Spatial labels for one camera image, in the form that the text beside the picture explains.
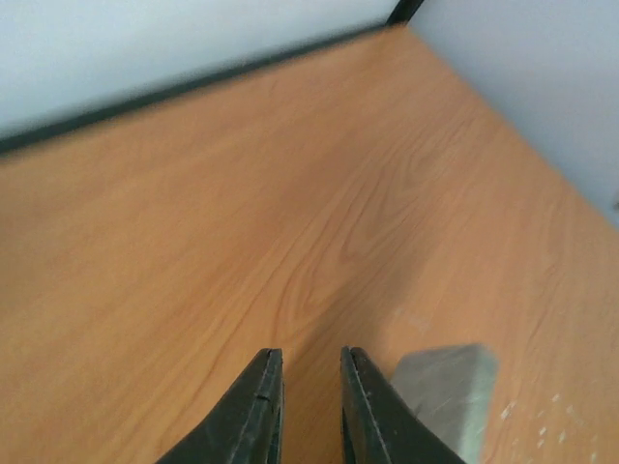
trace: laminate floor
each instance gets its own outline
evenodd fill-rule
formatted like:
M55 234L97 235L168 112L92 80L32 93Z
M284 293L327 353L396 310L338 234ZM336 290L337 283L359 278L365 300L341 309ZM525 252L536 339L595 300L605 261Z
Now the laminate floor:
M4 159L0 224L2 462L152 462L261 347L339 462L344 344L488 345L485 462L619 451L619 234L406 28Z

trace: dark trim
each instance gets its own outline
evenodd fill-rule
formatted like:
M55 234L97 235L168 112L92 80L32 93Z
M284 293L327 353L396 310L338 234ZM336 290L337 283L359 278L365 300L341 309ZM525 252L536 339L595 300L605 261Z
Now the dark trim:
M424 0L399 0L389 19L387 19L387 25L394 26L410 21L410 18L419 10L422 3L424 3Z
M219 71L208 71L199 73L194 77L184 77L179 83L166 84L160 88L152 89L146 93L129 97L125 100L113 101L101 107L94 107L86 109L85 111L82 110L78 114L65 116L56 122L22 130L5 138L0 138L0 158L10 156L16 150L28 147L32 144L44 142L50 138L77 131L101 121L111 120L125 113L150 106L151 104L178 97L192 90L218 84L262 68L273 66L283 61L297 58L323 48L328 48L335 44L352 41L360 36L377 32L385 27L406 22L410 19L410 16L417 11L423 1L424 0L400 0L387 22L380 21L360 26L343 34L337 34L312 43L299 44L287 50L269 54L247 63L235 64Z

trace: wooden floor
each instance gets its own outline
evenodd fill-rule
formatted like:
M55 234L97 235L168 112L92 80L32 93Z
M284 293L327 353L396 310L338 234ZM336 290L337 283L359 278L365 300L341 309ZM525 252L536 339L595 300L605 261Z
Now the wooden floor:
M342 345L478 341L485 462L616 462L619 233L406 29L5 159L0 224L1 462L152 462L261 347L339 462Z

